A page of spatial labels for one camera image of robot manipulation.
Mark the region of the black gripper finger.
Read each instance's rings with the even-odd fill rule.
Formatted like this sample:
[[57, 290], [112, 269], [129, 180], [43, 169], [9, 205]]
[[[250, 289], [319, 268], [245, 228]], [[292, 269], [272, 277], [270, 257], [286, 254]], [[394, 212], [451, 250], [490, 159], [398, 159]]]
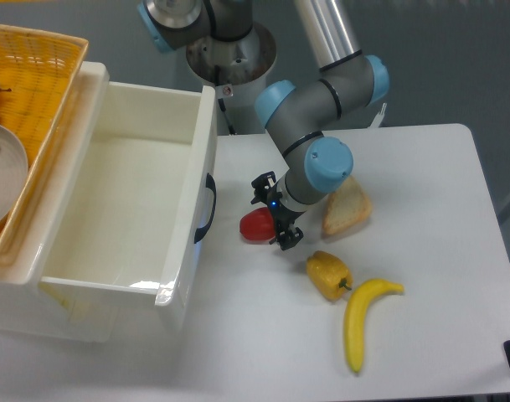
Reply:
[[294, 248], [303, 239], [303, 232], [300, 228], [290, 225], [286, 229], [276, 231], [276, 235], [269, 240], [269, 244], [278, 244], [283, 251]]
[[267, 204], [270, 199], [270, 192], [276, 184], [276, 176], [273, 171], [262, 173], [259, 177], [251, 182], [254, 196], [251, 199], [251, 204], [263, 203]]

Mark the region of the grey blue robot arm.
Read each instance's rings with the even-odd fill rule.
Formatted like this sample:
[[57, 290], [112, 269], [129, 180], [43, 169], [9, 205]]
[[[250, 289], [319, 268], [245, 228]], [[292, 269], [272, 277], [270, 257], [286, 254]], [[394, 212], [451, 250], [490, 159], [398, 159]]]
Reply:
[[[253, 200], [266, 206], [272, 240], [283, 250], [302, 239], [296, 220], [337, 190], [353, 168], [349, 148], [326, 137], [323, 128], [389, 90], [386, 67], [363, 53], [342, 2], [298, 1], [295, 6], [319, 79], [303, 88], [278, 81], [254, 102], [260, 124], [288, 167], [282, 178], [269, 172], [252, 183]], [[229, 99], [260, 83], [275, 63], [274, 39], [254, 21], [249, 1], [142, 1], [137, 10], [159, 51], [185, 49], [189, 68], [215, 88], [222, 112], [229, 110]]]

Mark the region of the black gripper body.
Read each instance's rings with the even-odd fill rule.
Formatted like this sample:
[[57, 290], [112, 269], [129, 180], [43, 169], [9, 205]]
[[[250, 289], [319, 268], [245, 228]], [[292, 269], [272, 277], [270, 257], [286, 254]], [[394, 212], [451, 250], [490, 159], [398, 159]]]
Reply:
[[268, 193], [268, 209], [274, 220], [276, 233], [297, 232], [296, 220], [306, 211], [307, 206], [296, 201], [286, 187], [286, 180], [280, 179]]

